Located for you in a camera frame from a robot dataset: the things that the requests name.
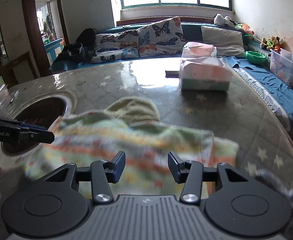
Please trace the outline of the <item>pink tissue pack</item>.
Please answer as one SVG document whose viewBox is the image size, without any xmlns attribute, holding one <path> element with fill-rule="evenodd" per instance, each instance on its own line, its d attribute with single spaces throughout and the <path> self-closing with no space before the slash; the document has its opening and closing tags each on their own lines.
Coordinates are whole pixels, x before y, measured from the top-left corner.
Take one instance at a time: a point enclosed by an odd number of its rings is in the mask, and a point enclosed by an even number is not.
<svg viewBox="0 0 293 240">
<path fill-rule="evenodd" d="M 183 46 L 183 58 L 216 57 L 217 49 L 212 44 L 187 42 Z"/>
<path fill-rule="evenodd" d="M 179 70 L 181 90 L 226 92 L 232 76 L 232 70 L 216 57 L 181 58 Z"/>
</svg>

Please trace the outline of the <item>patterned green children's jacket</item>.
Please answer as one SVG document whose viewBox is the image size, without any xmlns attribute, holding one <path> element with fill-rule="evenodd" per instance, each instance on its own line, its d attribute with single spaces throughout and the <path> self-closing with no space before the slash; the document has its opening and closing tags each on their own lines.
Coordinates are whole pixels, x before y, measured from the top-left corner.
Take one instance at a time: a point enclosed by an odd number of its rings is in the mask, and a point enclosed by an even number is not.
<svg viewBox="0 0 293 240">
<path fill-rule="evenodd" d="M 161 122 L 155 104 L 135 96 L 121 98 L 104 110 L 60 117 L 50 129 L 55 141 L 27 158 L 25 176 L 36 180 L 66 163 L 89 166 L 124 151 L 125 169 L 119 182 L 111 185 L 114 195 L 179 196 L 182 185 L 175 183 L 168 168 L 169 152 L 215 167 L 234 165 L 239 150 L 236 142 L 212 131 Z"/>
</svg>

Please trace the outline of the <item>front pink tissue pack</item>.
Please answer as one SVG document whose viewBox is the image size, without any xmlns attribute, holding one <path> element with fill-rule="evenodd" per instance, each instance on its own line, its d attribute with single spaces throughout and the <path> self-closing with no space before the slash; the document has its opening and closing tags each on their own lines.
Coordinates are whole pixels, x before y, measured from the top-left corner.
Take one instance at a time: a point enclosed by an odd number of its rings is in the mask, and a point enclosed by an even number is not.
<svg viewBox="0 0 293 240">
<path fill-rule="evenodd" d="M 216 57 L 181 58 L 179 70 L 181 90 L 226 92 L 232 76 L 232 70 Z"/>
</svg>

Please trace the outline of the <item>clear plastic storage bin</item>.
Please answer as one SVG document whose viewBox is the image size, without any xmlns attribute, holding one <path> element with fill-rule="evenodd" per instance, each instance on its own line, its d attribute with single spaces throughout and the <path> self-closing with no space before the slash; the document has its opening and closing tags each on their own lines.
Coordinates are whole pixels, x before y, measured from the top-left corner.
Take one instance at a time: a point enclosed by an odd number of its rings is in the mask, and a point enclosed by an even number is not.
<svg viewBox="0 0 293 240">
<path fill-rule="evenodd" d="M 270 71 L 293 88 L 293 61 L 275 51 L 271 51 Z"/>
</svg>

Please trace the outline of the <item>black pen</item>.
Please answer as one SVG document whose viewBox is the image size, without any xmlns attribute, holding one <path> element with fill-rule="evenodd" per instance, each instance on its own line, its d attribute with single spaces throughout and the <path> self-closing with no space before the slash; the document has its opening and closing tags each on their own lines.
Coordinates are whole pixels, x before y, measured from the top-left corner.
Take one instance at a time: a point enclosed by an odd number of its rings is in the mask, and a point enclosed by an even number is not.
<svg viewBox="0 0 293 240">
<path fill-rule="evenodd" d="M 10 103 L 13 103 L 16 100 L 16 98 L 18 97 L 18 95 L 19 95 L 19 90 L 16 90 L 10 100 Z"/>
</svg>

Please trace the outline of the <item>blue white cabinet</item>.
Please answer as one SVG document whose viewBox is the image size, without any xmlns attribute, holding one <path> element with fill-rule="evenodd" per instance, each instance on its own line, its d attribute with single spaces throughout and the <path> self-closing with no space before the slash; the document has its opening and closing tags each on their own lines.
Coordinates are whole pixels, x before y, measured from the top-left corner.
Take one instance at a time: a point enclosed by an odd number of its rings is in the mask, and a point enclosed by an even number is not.
<svg viewBox="0 0 293 240">
<path fill-rule="evenodd" d="M 51 42 L 45 42 L 44 48 L 45 48 L 49 63 L 50 65 L 52 65 L 64 48 L 64 38 L 59 38 Z"/>
</svg>

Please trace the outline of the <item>large butterfly pillow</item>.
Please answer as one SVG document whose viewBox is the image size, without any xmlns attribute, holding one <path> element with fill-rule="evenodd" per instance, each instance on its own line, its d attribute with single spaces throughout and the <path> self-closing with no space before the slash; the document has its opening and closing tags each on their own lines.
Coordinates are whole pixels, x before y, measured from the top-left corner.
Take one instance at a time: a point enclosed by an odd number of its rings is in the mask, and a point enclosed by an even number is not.
<svg viewBox="0 0 293 240">
<path fill-rule="evenodd" d="M 148 24 L 137 31 L 140 57 L 180 54 L 185 45 L 179 17 Z"/>
</svg>

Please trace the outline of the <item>small flat grey box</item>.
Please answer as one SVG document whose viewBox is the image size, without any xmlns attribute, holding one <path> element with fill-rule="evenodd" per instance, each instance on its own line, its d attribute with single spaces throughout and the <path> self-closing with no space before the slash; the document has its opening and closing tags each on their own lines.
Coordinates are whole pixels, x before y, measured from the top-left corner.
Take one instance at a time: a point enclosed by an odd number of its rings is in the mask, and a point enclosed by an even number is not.
<svg viewBox="0 0 293 240">
<path fill-rule="evenodd" d="M 166 78 L 179 78 L 179 71 L 166 70 L 165 77 Z"/>
</svg>

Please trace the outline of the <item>blue sofa bench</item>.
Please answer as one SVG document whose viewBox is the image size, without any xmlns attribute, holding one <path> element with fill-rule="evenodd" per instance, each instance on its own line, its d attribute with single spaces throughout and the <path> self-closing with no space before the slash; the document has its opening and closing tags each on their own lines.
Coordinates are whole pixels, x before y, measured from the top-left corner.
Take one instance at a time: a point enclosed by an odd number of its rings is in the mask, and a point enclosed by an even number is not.
<svg viewBox="0 0 293 240">
<path fill-rule="evenodd" d="M 196 76 L 205 64 L 222 60 L 262 97 L 284 128 L 293 130 L 293 61 L 283 53 L 254 47 L 239 29 L 215 25 L 185 24 L 178 18 L 113 28 L 100 32 L 85 29 L 75 43 L 67 45 L 51 70 L 62 72 L 90 64 L 118 60 L 180 57 L 179 78 L 187 90 L 226 90 L 225 77 Z"/>
</svg>

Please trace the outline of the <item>grey plain cushion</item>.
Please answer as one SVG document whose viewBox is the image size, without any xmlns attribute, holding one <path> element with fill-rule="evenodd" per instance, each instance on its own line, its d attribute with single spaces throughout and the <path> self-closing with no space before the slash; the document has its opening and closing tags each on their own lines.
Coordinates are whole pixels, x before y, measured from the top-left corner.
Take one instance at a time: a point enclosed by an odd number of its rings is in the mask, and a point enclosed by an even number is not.
<svg viewBox="0 0 293 240">
<path fill-rule="evenodd" d="M 217 56 L 245 58 L 242 33 L 239 31 L 202 26 L 202 41 L 216 47 Z"/>
</svg>

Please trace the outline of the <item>flat butterfly pillow stack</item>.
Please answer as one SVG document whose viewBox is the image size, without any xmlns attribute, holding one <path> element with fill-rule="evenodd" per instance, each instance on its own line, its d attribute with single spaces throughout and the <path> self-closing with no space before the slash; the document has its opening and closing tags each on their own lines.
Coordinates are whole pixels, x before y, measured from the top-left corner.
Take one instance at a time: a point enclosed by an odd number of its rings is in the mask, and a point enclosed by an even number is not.
<svg viewBox="0 0 293 240">
<path fill-rule="evenodd" d="M 115 34 L 97 34 L 95 36 L 94 56 L 91 63 L 114 62 L 139 57 L 139 34 L 136 30 L 127 30 Z"/>
</svg>

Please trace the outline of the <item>green plastic bowl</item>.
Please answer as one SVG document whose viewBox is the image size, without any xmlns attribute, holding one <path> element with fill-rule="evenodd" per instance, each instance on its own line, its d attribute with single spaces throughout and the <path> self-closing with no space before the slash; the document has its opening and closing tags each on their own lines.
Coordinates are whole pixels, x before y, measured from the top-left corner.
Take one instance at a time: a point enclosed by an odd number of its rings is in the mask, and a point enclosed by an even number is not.
<svg viewBox="0 0 293 240">
<path fill-rule="evenodd" d="M 256 51 L 246 51 L 245 55 L 246 55 L 246 59 L 251 64 L 263 65 L 266 62 L 266 56 L 262 55 L 261 53 L 258 53 Z"/>
</svg>

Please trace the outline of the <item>small plush toys group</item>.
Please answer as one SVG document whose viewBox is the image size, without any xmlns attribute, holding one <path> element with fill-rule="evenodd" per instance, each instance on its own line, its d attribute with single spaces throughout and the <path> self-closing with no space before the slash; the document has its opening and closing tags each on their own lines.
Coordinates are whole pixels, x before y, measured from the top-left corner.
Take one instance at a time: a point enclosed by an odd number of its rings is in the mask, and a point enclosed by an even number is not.
<svg viewBox="0 0 293 240">
<path fill-rule="evenodd" d="M 275 51 L 280 53 L 281 48 L 283 47 L 284 39 L 279 36 L 271 36 L 270 38 L 266 39 L 265 37 L 262 38 L 260 42 L 260 46 L 262 49 L 266 49 L 268 51 Z"/>
</svg>

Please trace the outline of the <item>rear pink tissue pack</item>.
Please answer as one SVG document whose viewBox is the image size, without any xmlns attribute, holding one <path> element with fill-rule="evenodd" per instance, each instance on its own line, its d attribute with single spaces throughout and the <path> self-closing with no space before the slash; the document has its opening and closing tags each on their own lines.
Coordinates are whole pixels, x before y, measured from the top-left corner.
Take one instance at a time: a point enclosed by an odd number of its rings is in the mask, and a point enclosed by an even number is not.
<svg viewBox="0 0 293 240">
<path fill-rule="evenodd" d="M 183 46 L 183 58 L 216 57 L 217 49 L 212 44 L 187 42 Z"/>
</svg>

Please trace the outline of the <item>black clothes pile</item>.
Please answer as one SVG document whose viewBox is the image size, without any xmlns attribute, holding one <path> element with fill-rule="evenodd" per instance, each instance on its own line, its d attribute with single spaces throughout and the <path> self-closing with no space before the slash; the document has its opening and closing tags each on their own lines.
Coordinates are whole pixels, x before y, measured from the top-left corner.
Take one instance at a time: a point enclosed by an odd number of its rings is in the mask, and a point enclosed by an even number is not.
<svg viewBox="0 0 293 240">
<path fill-rule="evenodd" d="M 86 63 L 96 56 L 95 39 L 97 31 L 93 28 L 85 29 L 76 39 L 75 43 L 64 46 L 54 63 L 69 61 L 73 63 Z"/>
</svg>

